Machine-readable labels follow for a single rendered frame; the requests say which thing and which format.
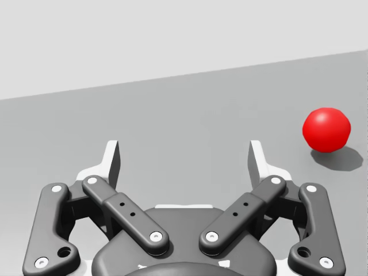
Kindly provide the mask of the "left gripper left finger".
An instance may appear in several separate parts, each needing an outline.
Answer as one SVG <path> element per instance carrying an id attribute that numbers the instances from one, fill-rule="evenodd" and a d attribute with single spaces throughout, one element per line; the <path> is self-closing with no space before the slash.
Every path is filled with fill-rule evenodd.
<path id="1" fill-rule="evenodd" d="M 120 165 L 118 141 L 110 140 L 101 163 L 80 171 L 72 186 L 43 187 L 22 265 L 24 276 L 68 276 L 77 271 L 81 257 L 69 237 L 75 222 L 86 217 L 109 240 L 126 233 L 149 256 L 169 250 L 164 228 L 116 191 Z"/>

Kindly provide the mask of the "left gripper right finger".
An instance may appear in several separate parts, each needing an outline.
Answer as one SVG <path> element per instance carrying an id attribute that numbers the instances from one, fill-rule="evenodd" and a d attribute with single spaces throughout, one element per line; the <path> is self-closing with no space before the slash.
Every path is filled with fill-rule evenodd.
<path id="1" fill-rule="evenodd" d="M 260 238 L 278 219 L 293 222 L 299 242 L 287 265 L 300 276 L 345 276 L 346 264 L 326 188 L 297 186 L 288 171 L 267 163 L 259 140 L 250 141 L 248 172 L 252 190 L 241 195 L 199 236 L 199 248 L 217 256 L 244 231 Z"/>

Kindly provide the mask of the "red ball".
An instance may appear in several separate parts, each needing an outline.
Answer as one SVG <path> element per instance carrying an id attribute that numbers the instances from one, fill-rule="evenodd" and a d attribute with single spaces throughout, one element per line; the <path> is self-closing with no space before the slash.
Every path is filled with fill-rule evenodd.
<path id="1" fill-rule="evenodd" d="M 331 153 L 343 148 L 351 133 L 349 119 L 339 109 L 319 108 L 304 121 L 302 135 L 311 149 Z"/>

